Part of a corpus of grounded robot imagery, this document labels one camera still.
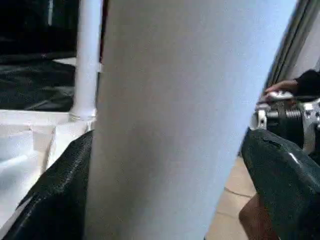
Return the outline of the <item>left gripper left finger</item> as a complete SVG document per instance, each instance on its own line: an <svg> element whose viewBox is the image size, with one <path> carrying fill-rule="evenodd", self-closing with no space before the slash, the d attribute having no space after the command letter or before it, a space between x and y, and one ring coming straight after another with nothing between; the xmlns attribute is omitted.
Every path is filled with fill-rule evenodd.
<svg viewBox="0 0 320 240"><path fill-rule="evenodd" d="M80 240L93 131L73 140L20 201L4 225L6 240Z"/></svg>

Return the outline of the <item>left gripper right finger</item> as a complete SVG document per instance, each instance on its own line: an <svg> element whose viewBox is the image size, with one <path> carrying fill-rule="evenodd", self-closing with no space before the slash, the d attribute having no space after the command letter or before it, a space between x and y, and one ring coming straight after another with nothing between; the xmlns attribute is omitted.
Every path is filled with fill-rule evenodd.
<svg viewBox="0 0 320 240"><path fill-rule="evenodd" d="M281 240L320 238L320 166L298 145L248 130L242 158Z"/></svg>

